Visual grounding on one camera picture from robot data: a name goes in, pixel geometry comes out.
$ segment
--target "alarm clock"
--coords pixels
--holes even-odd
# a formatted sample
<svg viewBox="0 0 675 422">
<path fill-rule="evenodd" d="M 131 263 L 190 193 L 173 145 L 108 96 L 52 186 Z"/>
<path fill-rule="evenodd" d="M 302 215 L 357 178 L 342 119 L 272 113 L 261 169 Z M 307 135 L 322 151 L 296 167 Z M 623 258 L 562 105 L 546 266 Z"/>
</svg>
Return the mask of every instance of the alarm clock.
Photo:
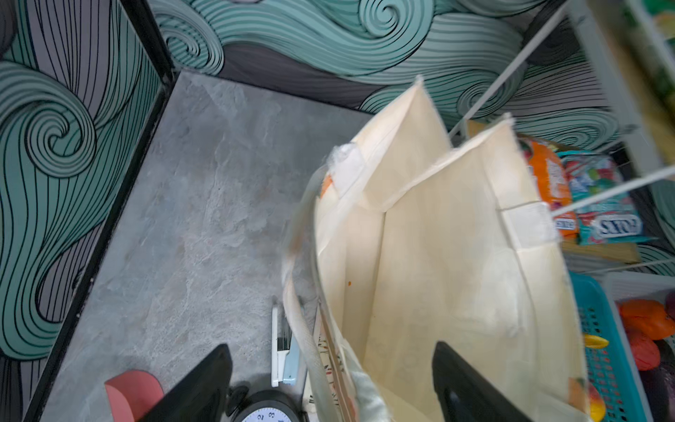
<svg viewBox="0 0 675 422">
<path fill-rule="evenodd" d="M 233 422 L 302 422 L 293 402 L 284 393 L 265 390 L 245 398 L 234 413 Z"/>
</svg>

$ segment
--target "gray surface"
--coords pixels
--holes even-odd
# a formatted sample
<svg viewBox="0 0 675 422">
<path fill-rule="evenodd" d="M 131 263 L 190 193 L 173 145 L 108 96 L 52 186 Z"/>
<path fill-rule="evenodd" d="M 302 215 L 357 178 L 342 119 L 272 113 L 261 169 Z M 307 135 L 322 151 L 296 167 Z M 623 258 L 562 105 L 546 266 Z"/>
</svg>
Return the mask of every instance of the gray surface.
<svg viewBox="0 0 675 422">
<path fill-rule="evenodd" d="M 233 382 L 269 386 L 278 246 L 294 203 L 369 115 L 181 74 L 51 391 L 43 421 L 110 421 L 103 382 L 170 390 L 228 343 Z M 296 288 L 313 319 L 303 262 Z"/>
</svg>

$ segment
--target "teal plastic basket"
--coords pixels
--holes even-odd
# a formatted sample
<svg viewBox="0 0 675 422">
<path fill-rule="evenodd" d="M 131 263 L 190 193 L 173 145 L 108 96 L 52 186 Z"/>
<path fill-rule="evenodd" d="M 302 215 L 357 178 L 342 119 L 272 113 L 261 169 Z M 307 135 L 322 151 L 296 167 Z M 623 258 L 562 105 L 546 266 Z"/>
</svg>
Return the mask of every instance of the teal plastic basket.
<svg viewBox="0 0 675 422">
<path fill-rule="evenodd" d="M 618 327 L 602 287 L 587 275 L 570 273 L 574 297 L 585 334 L 600 336 L 610 344 L 603 349 L 586 348 L 589 381 L 605 399 L 605 422 L 652 422 L 642 381 L 635 364 L 628 360 L 623 327 Z"/>
</svg>

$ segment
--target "snack package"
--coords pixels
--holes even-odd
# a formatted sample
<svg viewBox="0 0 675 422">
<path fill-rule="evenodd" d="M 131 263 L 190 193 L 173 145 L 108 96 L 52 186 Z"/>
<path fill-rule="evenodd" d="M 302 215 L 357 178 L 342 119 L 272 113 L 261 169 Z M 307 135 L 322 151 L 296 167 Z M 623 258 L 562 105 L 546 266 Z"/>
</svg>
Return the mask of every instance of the snack package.
<svg viewBox="0 0 675 422">
<path fill-rule="evenodd" d="M 549 147 L 534 138 L 518 135 L 518 143 L 535 179 L 541 200 L 546 202 L 552 211 L 571 204 L 572 194 L 560 158 Z M 579 230 L 573 212 L 556 217 L 555 223 L 561 236 L 576 240 Z"/>
<path fill-rule="evenodd" d="M 579 201 L 623 182 L 611 157 L 590 151 L 558 153 L 572 191 Z M 579 221 L 579 243 L 601 244 L 644 242 L 643 225 L 627 193 L 581 207 L 576 210 Z"/>
</svg>

